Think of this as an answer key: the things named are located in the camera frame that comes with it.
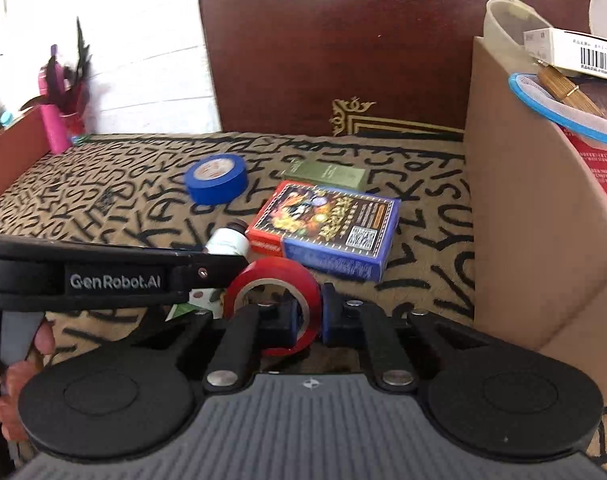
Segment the person's left hand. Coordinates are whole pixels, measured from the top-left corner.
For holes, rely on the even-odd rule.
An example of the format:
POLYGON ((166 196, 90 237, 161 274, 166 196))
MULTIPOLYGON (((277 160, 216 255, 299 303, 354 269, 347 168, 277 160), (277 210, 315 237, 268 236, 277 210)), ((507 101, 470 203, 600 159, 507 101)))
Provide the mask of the person's left hand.
POLYGON ((5 392, 0 395, 0 428, 8 442, 21 442, 28 438, 19 418, 19 396, 26 383, 43 369, 44 358, 54 350, 52 324, 44 320, 35 334, 28 357, 12 364, 4 377, 0 377, 0 387, 5 387, 5 392))

